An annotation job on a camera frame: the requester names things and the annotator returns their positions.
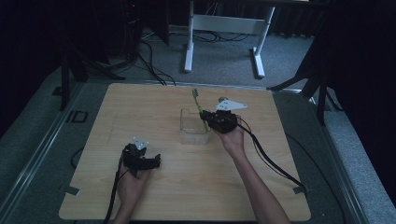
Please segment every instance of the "black device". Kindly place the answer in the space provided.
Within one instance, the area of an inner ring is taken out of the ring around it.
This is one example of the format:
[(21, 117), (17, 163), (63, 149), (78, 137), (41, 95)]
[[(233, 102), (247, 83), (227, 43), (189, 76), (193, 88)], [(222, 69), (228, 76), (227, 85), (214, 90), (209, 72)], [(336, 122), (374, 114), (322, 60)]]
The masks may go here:
[(147, 148), (138, 149), (135, 144), (128, 144), (122, 151), (121, 161), (128, 167), (132, 175), (136, 176), (139, 170), (152, 170), (160, 167), (161, 154), (155, 158), (145, 158)]
[(137, 147), (136, 144), (130, 143), (122, 150), (119, 167), (114, 179), (113, 189), (111, 190), (110, 205), (108, 206), (107, 214), (105, 220), (103, 221), (104, 224), (106, 224), (110, 219), (111, 212), (113, 211), (114, 200), (116, 198), (117, 185), (119, 184), (119, 180), (124, 175), (120, 174), (121, 163), (128, 168), (129, 172), (131, 172), (134, 177), (137, 177), (137, 171), (139, 170), (152, 170), (160, 167), (161, 154), (158, 154), (155, 156), (155, 158), (146, 159), (144, 156), (146, 154), (147, 148), (140, 147), (141, 145)]
[(217, 110), (216, 112), (204, 110), (200, 113), (200, 117), (207, 122), (211, 129), (220, 133), (229, 133), (238, 124), (236, 115), (230, 110)]

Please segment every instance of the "hand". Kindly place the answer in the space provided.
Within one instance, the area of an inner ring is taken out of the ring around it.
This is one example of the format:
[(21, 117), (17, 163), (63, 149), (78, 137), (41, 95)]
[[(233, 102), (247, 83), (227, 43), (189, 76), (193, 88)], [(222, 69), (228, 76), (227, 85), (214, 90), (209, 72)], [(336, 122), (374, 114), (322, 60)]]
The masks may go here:
[(121, 178), (117, 185), (117, 193), (119, 194), (121, 204), (113, 223), (123, 224), (129, 222), (132, 212), (134, 211), (134, 206), (144, 190), (150, 173), (151, 171), (147, 170), (139, 178), (136, 178), (121, 163)]
[[(238, 120), (238, 124), (241, 124), (241, 117), (236, 116)], [(233, 159), (239, 158), (245, 155), (244, 150), (244, 133), (239, 126), (234, 128), (229, 133), (219, 133), (216, 130), (213, 130), (221, 139), (222, 144), (226, 151), (230, 154)]]
[(142, 194), (147, 179), (149, 178), (150, 170), (145, 171), (139, 178), (134, 177), (121, 163), (120, 167), (120, 180), (117, 187), (121, 204), (127, 205), (136, 203)]

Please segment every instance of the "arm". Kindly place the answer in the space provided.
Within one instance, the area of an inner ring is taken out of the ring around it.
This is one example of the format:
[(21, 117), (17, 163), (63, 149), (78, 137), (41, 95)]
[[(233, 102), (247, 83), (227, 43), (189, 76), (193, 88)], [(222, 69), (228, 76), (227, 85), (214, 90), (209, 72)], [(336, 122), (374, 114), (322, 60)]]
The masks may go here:
[(241, 175), (257, 221), (266, 224), (290, 223), (279, 201), (264, 184), (246, 156), (244, 131), (236, 127), (229, 133), (216, 133), (220, 137), (224, 148), (233, 158), (235, 167)]
[(114, 224), (129, 223), (134, 207), (149, 178), (150, 170), (145, 171), (139, 178), (136, 178), (127, 171), (127, 168), (122, 164), (120, 167), (120, 174), (122, 175), (124, 173), (125, 175), (119, 180), (117, 187), (117, 193), (119, 194), (121, 204), (114, 218)]

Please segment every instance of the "black curtain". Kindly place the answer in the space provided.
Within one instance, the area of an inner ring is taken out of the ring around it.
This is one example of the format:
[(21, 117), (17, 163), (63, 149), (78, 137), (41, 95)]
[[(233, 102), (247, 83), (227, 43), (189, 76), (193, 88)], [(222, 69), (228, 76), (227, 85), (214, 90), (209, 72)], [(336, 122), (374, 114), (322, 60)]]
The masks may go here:
[(336, 1), (296, 76), (312, 68), (335, 90), (395, 203), (396, 2)]

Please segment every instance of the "forearm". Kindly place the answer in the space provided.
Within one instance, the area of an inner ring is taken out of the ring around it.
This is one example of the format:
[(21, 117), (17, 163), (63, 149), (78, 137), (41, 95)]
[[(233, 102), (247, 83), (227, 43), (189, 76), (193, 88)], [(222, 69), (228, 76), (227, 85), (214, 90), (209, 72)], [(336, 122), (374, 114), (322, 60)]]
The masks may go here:
[(131, 220), (132, 212), (134, 211), (134, 203), (122, 204), (119, 211), (114, 218), (114, 224), (127, 224)]
[(259, 223), (290, 223), (282, 206), (254, 170), (246, 155), (233, 159), (247, 189), (247, 195)]

